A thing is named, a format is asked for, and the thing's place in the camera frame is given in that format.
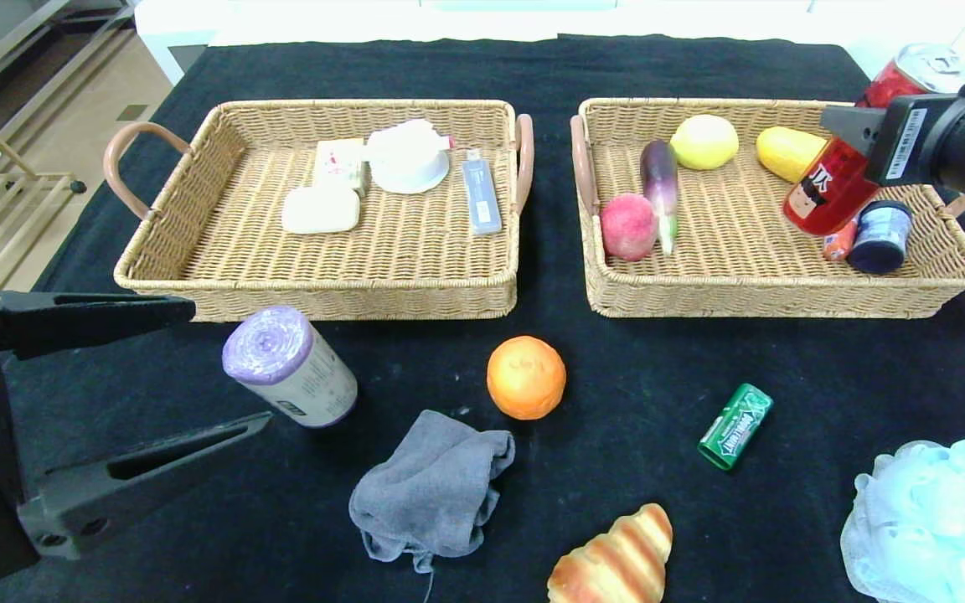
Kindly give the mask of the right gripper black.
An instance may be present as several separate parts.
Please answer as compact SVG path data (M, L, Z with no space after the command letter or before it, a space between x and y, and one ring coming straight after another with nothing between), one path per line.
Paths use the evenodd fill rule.
M887 111L826 106L819 125L869 159L869 182L965 194L965 93L900 96Z

